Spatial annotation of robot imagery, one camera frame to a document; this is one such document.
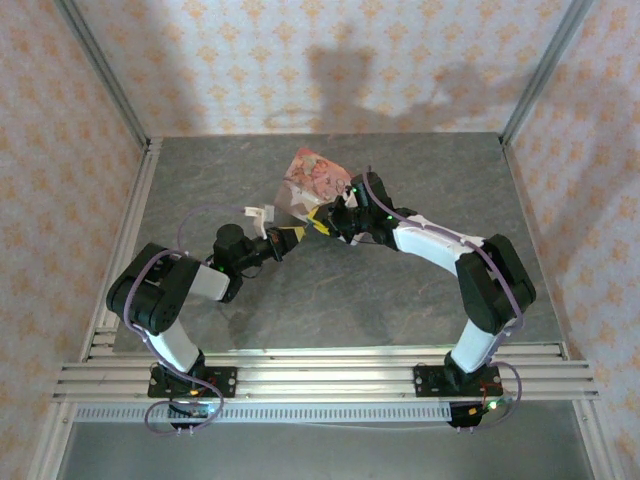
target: cable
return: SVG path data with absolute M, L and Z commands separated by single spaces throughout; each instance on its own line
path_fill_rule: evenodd
M 194 416 L 193 413 L 191 412 L 187 412 L 186 410 L 181 410 L 175 405 L 169 405 L 169 410 L 171 410 L 174 413 L 177 413 L 178 415 L 184 415 L 186 418 L 201 418 L 201 417 Z
M 193 377 L 191 375 L 188 375 L 188 374 L 178 370 L 178 368 L 175 365 L 173 365 L 166 358 L 164 358 L 162 356 L 162 354 L 160 352 L 158 352 L 158 350 L 153 346 L 153 344 L 149 340 L 149 333 L 144 328 L 142 328 L 142 327 L 140 327 L 138 325 L 134 325 L 133 323 L 131 323 L 131 320 L 129 319 L 129 310 L 131 310 L 131 304 L 133 303 L 133 297 L 135 296 L 136 291 L 138 290 L 138 288 L 140 287 L 140 285 L 144 281 L 144 278 L 147 276 L 147 273 L 149 273 L 151 268 L 156 264 L 156 262 L 158 260 L 160 260 L 161 258 L 167 257 L 169 255 L 184 255 L 184 254 L 182 252 L 177 251 L 177 250 L 163 250 L 163 251 L 157 253 L 156 255 L 154 255 L 147 262 L 147 264 L 144 266 L 144 268 L 140 271 L 140 273 L 138 274 L 138 276 L 134 280 L 133 285 L 131 286 L 131 290 L 129 290 L 129 293 L 127 294 L 127 298 L 126 298 L 126 300 L 124 302 L 124 312 L 122 314 L 122 320 L 123 320 L 124 324 L 126 325 L 126 327 L 129 330 L 131 330 L 132 332 L 136 333 L 142 339 L 142 341 L 147 346 L 149 351 L 151 351 L 151 353 L 158 359 L 158 362 L 160 362 L 161 365 L 163 365 L 165 368 L 167 368 L 171 373 L 173 373 L 178 378 L 181 378 L 181 379 L 183 379 L 183 380 L 185 380 L 187 382 L 193 382 L 193 383 L 201 385 L 201 386 L 203 386 L 205 388 L 208 388 L 213 393 L 215 393 L 218 396 L 218 398 L 220 399 L 220 404 L 218 405 L 218 407 L 213 412 L 211 412 L 211 414 L 207 417 L 207 419 L 205 421 L 203 421 L 202 423 L 199 423 L 195 427 L 194 426 L 189 426 L 189 431 L 190 431 L 191 434 L 193 434 L 193 433 L 197 432 L 198 430 L 202 430 L 203 428 L 207 427 L 218 416 L 220 416 L 220 413 L 222 412 L 222 408 L 224 407 L 224 396 L 222 395 L 222 392 L 220 390 L 218 390 L 218 388 L 216 388 L 211 383 L 206 382 L 204 380 L 201 380 L 199 378 Z M 154 403 L 145 412 L 144 424 L 146 425 L 146 427 L 152 433 L 154 433 L 154 434 L 156 434 L 158 436 L 162 436 L 162 437 L 173 436 L 173 435 L 176 435 L 176 434 L 180 435 L 181 429 L 178 429 L 178 432 L 176 433 L 176 432 L 172 432 L 172 431 L 166 432 L 166 431 L 157 430 L 156 428 L 153 428 L 151 426 L 151 424 L 149 423 L 149 417 L 151 415 L 151 411 L 154 408 L 156 408 L 156 407 L 158 407 L 160 405 L 173 405 L 174 407 L 177 407 L 177 408 L 183 408 L 183 407 L 188 407 L 188 406 L 191 406 L 191 407 L 203 407 L 203 406 L 206 406 L 207 408 L 209 408 L 209 404 L 208 403 L 201 403 L 201 402 L 175 402 L 173 400 L 161 400 L 159 402 Z
M 488 352 L 487 357 L 485 358 L 485 362 L 490 361 L 491 357 L 493 356 L 493 354 L 496 352 L 496 350 L 498 349 L 498 347 L 500 346 L 500 344 L 502 343 L 502 341 L 504 340 L 505 336 L 509 336 L 511 335 L 513 332 L 517 332 L 519 330 L 521 330 L 524 327 L 524 317 L 522 315 L 522 310 L 520 310 L 520 305 L 518 305 L 518 301 L 516 300 L 515 296 L 513 295 L 513 292 L 511 291 L 511 288 L 509 287 L 509 284 L 507 283 L 506 279 L 504 278 L 504 276 L 502 275 L 502 273 L 500 272 L 500 270 L 498 269 L 498 267 L 496 266 L 496 264 L 493 262 L 493 260 L 491 259 L 491 257 L 489 257 L 489 255 L 487 255 L 487 253 L 482 250 L 480 247 L 478 247 L 476 244 L 469 242 L 468 240 L 465 240 L 462 236 L 453 233 L 449 230 L 447 230 L 446 228 L 442 228 L 439 227 L 437 225 L 423 225 L 421 223 L 418 223 L 414 220 L 410 220 L 408 218 L 403 217 L 402 215 L 398 215 L 396 212 L 394 212 L 393 210 L 391 210 L 389 207 L 387 207 L 384 203 L 382 203 L 380 201 L 380 199 L 378 197 L 376 197 L 376 195 L 373 193 L 373 190 L 371 189 L 371 185 L 369 184 L 369 173 L 371 172 L 371 165 L 369 165 L 367 167 L 367 170 L 364 171 L 363 175 L 362 175 L 362 180 L 364 183 L 364 187 L 367 190 L 367 193 L 369 194 L 369 196 L 371 197 L 371 200 L 373 200 L 373 202 L 380 207 L 384 212 L 386 212 L 387 214 L 391 215 L 392 217 L 394 217 L 395 219 L 399 220 L 400 222 L 404 222 L 407 223 L 415 228 L 419 228 L 421 230 L 430 230 L 432 232 L 438 233 L 440 235 L 443 235 L 444 237 L 447 237 L 451 240 L 454 240 L 456 242 L 459 242 L 460 244 L 471 248 L 473 251 L 475 251 L 478 255 L 480 255 L 480 257 L 482 257 L 482 259 L 485 261 L 485 263 L 489 266 L 489 269 L 491 270 L 491 272 L 495 275 L 496 279 L 498 280 L 498 282 L 500 283 L 500 286 L 502 287 L 502 290 L 504 291 L 505 295 L 507 296 L 507 299 L 509 300 L 509 303 L 511 304 L 511 308 L 513 309 L 513 312 L 516 315 L 516 322 L 514 322 L 513 325 L 511 325 L 510 327 L 505 327 L 502 329 L 502 332 L 500 332 L 500 335 L 498 335 L 498 338 L 496 338 L 496 341 L 494 342 L 491 350 Z
M 365 431 L 374 431 L 374 432 L 376 430 L 380 430 L 382 432 L 416 432 L 416 431 L 423 431 L 423 430 L 428 430 L 430 428 L 442 426 L 441 423 L 437 423 L 437 422 L 434 422 L 433 425 L 421 425 L 421 426 L 414 426 L 414 427 L 386 427 L 386 426 L 367 427 L 364 425 L 349 425 L 349 424 L 345 425 L 340 423 L 313 423 L 313 422 L 310 422 L 310 423 L 292 422 L 292 423 L 285 423 L 284 425 L 294 425 L 298 427 L 309 426 L 309 427 L 333 428 L 333 429 L 344 429 L 344 430 L 365 430 Z
M 244 213 L 244 207 L 238 207 L 236 205 L 205 204 L 189 210 L 189 212 L 187 212 L 187 214 L 184 216 L 184 218 L 180 222 L 180 226 L 178 227 L 178 232 L 176 233 L 176 245 L 180 252 L 185 251 L 185 249 L 182 248 L 182 229 L 187 223 L 187 220 L 189 220 L 194 215 L 197 215 L 198 213 L 206 212 L 208 210 L 221 210 L 228 213 Z
M 487 401 L 487 394 L 489 393 L 489 389 L 487 388 L 487 385 L 484 382 L 480 382 L 480 385 L 482 386 L 482 408 L 485 408 L 485 402 Z
M 516 367 L 514 367 L 510 363 L 502 362 L 502 361 L 492 362 L 489 366 L 490 367 L 500 367 L 500 366 L 507 367 L 509 370 L 513 372 L 513 375 L 516 378 L 516 384 L 518 385 L 516 398 L 514 399 L 513 403 L 507 408 L 507 411 L 504 413 L 504 415 L 502 415 L 498 420 L 491 422 L 489 425 L 478 425 L 477 427 L 460 428 L 458 429 L 458 431 L 467 430 L 470 433 L 473 433 L 476 430 L 487 430 L 488 428 L 496 427 L 499 424 L 505 422 L 509 417 L 511 417 L 515 413 L 515 411 L 518 409 L 518 406 L 520 405 L 520 400 L 522 400 L 522 379 L 520 378 L 520 374 L 516 370 Z
M 394 212 L 393 210 L 391 210 L 389 207 L 387 207 L 384 203 L 382 203 L 380 201 L 380 199 L 378 197 L 376 197 L 376 195 L 373 193 L 373 190 L 371 189 L 371 185 L 369 184 L 369 173 L 371 172 L 371 165 L 369 165 L 367 167 L 367 169 L 364 171 L 363 175 L 362 175 L 362 180 L 364 183 L 364 187 L 367 190 L 367 193 L 369 194 L 369 197 L 371 197 L 371 200 L 373 200 L 373 202 L 380 207 L 384 212 L 386 212 L 387 214 L 391 215 L 392 217 L 394 217 L 395 219 L 399 220 L 400 222 L 404 222 L 407 223 L 409 225 L 412 225 L 415 228 L 419 228 L 421 230 L 430 230 L 432 232 L 438 233 L 440 235 L 443 235 L 444 237 L 447 237 L 451 240 L 454 240 L 456 242 L 459 242 L 460 244 L 467 246 L 469 248 L 471 248 L 473 251 L 475 251 L 478 255 L 480 255 L 480 257 L 485 261 L 485 263 L 489 266 L 491 272 L 495 275 L 496 279 L 498 280 L 498 282 L 500 283 L 500 286 L 502 286 L 502 290 L 504 291 L 505 295 L 507 296 L 507 299 L 509 300 L 509 303 L 511 304 L 511 308 L 513 309 L 513 312 L 516 315 L 516 321 L 513 323 L 513 325 L 511 325 L 510 327 L 505 327 L 502 329 L 502 332 L 500 332 L 500 334 L 498 335 L 498 337 L 496 338 L 495 342 L 493 343 L 491 349 L 489 350 L 489 352 L 487 352 L 487 356 L 484 359 L 483 363 L 488 363 L 491 362 L 491 358 L 493 357 L 493 354 L 496 352 L 496 350 L 498 349 L 498 347 L 500 346 L 500 344 L 504 341 L 504 338 L 506 336 L 511 335 L 513 332 L 517 332 L 519 330 L 521 330 L 524 327 L 524 316 L 522 315 L 522 310 L 520 309 L 520 305 L 518 305 L 518 301 L 516 300 L 515 296 L 513 295 L 513 292 L 511 291 L 511 288 L 509 287 L 509 284 L 507 283 L 506 279 L 504 278 L 504 276 L 502 275 L 502 273 L 500 272 L 500 270 L 498 269 L 498 267 L 496 266 L 496 264 L 493 262 L 493 260 L 491 259 L 491 257 L 484 251 L 482 250 L 480 247 L 478 247 L 477 245 L 475 245 L 472 242 L 469 242 L 468 240 L 465 240 L 462 236 L 453 233 L 445 228 L 439 227 L 437 225 L 423 225 L 421 223 L 418 223 L 416 221 L 410 220 L 408 218 L 405 218 L 401 215 L 398 215 L 396 212 Z M 509 368 L 513 374 L 515 375 L 516 378 L 516 382 L 518 384 L 518 392 L 516 394 L 516 399 L 513 403 L 513 405 L 511 406 L 511 408 L 509 408 L 507 410 L 507 412 L 500 417 L 498 420 L 496 420 L 495 422 L 492 422 L 489 425 L 481 425 L 478 427 L 471 427 L 469 429 L 470 432 L 474 432 L 475 430 L 485 430 L 487 428 L 491 428 L 494 427 L 502 422 L 504 422 L 507 418 L 511 417 L 511 415 L 513 415 L 513 413 L 516 411 L 516 409 L 518 408 L 518 406 L 520 405 L 520 399 L 522 398 L 522 380 L 520 379 L 520 375 L 518 374 L 518 371 L 515 369 L 515 367 L 507 362 L 492 362 L 489 363 L 489 366 L 504 366 Z
M 487 388 L 486 387 L 499 387 L 503 390 L 503 392 L 507 392 L 509 394 L 509 398 L 506 399 L 508 402 L 513 401 L 513 399 L 515 398 L 515 395 L 513 394 L 513 392 L 511 390 L 507 390 L 506 388 L 504 388 L 504 385 L 501 385 L 499 383 L 481 383 L 482 385 L 482 390 L 484 391 L 484 394 L 482 396 L 482 402 L 481 402 L 481 406 L 482 409 L 478 411 L 478 413 L 484 415 L 485 413 L 489 412 L 489 407 L 485 404 L 485 401 L 487 399 Z M 502 395 L 498 400 L 492 400 L 494 402 L 498 402 L 498 403 L 505 403 L 505 398 L 504 395 Z M 469 406 L 469 407 L 476 407 L 478 405 L 478 402 L 449 402 L 451 403 L 453 406 L 455 407 L 464 407 L 464 406 Z M 458 417 L 464 417 L 464 416 L 469 416 L 468 413 L 462 413 L 457 415 Z

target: patterned wallpaper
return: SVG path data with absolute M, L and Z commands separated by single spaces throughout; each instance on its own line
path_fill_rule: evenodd
M 569 0 L 79 0 L 151 136 L 499 131 Z
M 636 0 L 592 7 L 514 148 L 558 314 L 594 364 L 629 478 L 640 478 Z
M 0 478 L 76 361 L 140 152 L 50 0 L 0 12 Z

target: gray marble surface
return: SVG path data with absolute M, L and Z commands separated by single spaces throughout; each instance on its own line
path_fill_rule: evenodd
M 512 341 L 558 341 L 560 332 L 508 166 L 491 133 L 228 136 L 165 139 L 136 251 L 175 246 L 185 214 L 202 204 L 272 203 L 299 147 L 352 172 L 368 164 L 396 206 L 459 232 L 508 236 L 538 291 Z M 218 227 L 251 220 L 225 210 L 194 216 L 183 243 L 211 251 Z M 296 224 L 284 214 L 276 223 Z M 188 299 L 180 316 L 207 352 L 234 348 L 355 347 L 455 343 L 466 316 L 457 280 L 411 255 L 344 243 L 310 231 L 283 263 L 265 264 L 227 305 Z M 119 327 L 117 351 L 144 351 Z

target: black mounting plate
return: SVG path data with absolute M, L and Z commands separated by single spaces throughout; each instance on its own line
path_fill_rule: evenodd
M 473 381 L 458 388 L 445 379 L 444 369 L 444 365 L 416 365 L 413 367 L 413 386 L 416 397 L 502 396 L 502 380 L 498 367 L 485 368 Z
M 198 377 L 208 381 L 217 387 L 224 398 L 234 398 L 236 396 L 238 369 L 237 367 L 201 367 Z M 164 367 L 156 365 L 151 369 L 151 379 L 147 396 L 149 398 L 211 398 L 216 394 L 209 389 L 204 389 L 202 394 L 191 395 L 191 385 L 182 379 L 176 378 L 168 373 Z

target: robotic arm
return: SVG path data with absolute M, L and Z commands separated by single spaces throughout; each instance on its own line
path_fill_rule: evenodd
M 468 320 L 460 340 L 443 366 L 414 369 L 420 378 L 418 396 L 477 396 L 478 386 L 495 383 L 497 369 L 487 365 L 505 327 L 514 322 L 513 300 L 521 312 L 533 303 L 536 292 L 511 242 L 502 235 L 489 239 L 466 236 L 435 225 L 408 208 L 395 208 L 382 180 L 374 172 L 354 177 L 343 195 L 310 212 L 309 223 L 321 233 L 354 244 L 364 234 L 393 250 L 422 257 L 457 276 Z M 271 258 L 281 262 L 304 236 L 304 228 L 269 228 L 249 239 L 238 225 L 222 226 L 213 255 L 205 263 L 187 256 L 165 256 L 155 262 L 133 295 L 129 318 L 144 329 L 157 352 L 178 372 L 195 379 L 223 379 L 234 372 L 204 365 L 204 355 L 186 335 L 178 314 L 187 294 L 198 294 L 227 303 L 243 284 L 244 271 Z M 109 290 L 107 307 L 123 318 L 134 281 L 165 250 L 150 243 L 134 259 Z M 488 256 L 506 281 L 509 295 L 488 269 Z M 149 396 L 211 396 L 193 382 L 173 375 L 159 365 L 152 370 Z
M 477 250 L 481 249 L 497 266 L 521 312 L 535 301 L 533 283 L 506 237 L 484 239 L 435 225 L 413 210 L 394 208 L 374 172 L 369 172 L 366 180 L 363 175 L 354 177 L 342 196 L 317 207 L 309 219 L 325 235 L 352 243 L 369 233 L 376 243 L 422 257 L 458 277 L 467 324 L 447 355 L 444 369 L 430 372 L 429 384 L 420 387 L 420 391 L 437 392 L 434 396 L 473 391 L 469 387 L 477 386 L 482 376 L 490 374 L 488 378 L 492 378 L 487 360 L 497 348 L 504 328 L 516 316 L 507 293 Z

